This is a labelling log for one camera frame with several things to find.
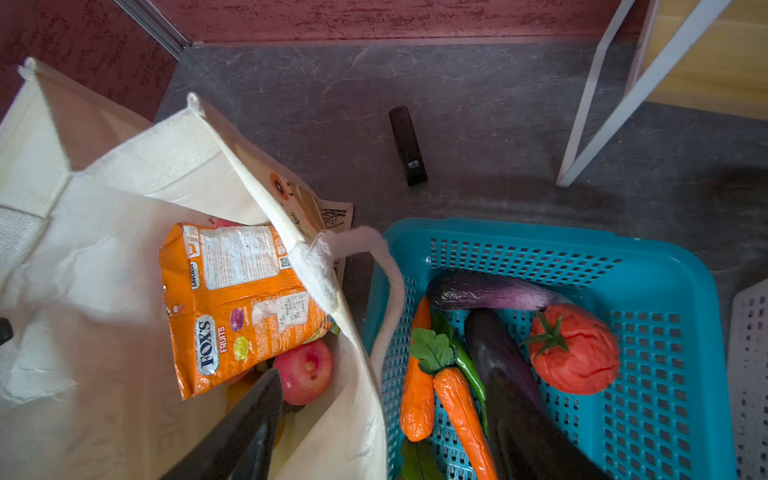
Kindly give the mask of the orange candy bag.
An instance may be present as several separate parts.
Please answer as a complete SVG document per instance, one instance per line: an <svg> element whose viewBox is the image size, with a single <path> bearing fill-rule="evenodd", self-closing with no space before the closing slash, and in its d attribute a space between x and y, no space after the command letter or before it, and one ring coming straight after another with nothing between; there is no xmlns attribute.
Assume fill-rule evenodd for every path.
<svg viewBox="0 0 768 480"><path fill-rule="evenodd" d="M158 254L183 399L337 332L271 225L175 224Z"/></svg>

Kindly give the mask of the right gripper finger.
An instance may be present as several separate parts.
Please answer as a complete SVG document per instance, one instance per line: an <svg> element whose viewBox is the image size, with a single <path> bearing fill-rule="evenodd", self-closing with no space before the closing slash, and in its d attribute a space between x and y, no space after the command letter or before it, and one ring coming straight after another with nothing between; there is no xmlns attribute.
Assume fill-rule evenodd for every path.
<svg viewBox="0 0 768 480"><path fill-rule="evenodd" d="M270 369L165 479L266 479L282 413L279 372Z"/></svg>

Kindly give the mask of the cream canvas grocery bag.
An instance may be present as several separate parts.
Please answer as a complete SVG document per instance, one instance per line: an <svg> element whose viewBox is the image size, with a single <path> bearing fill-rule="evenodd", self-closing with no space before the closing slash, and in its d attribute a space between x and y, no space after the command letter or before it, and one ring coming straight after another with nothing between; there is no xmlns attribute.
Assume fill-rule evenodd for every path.
<svg viewBox="0 0 768 480"><path fill-rule="evenodd" d="M172 376L157 255L181 220L271 224L340 327L341 376L288 432L278 479L384 479L381 371L404 308L381 234L325 228L312 190L195 94L158 124L28 58L1 124L1 475L156 479L223 418Z"/></svg>

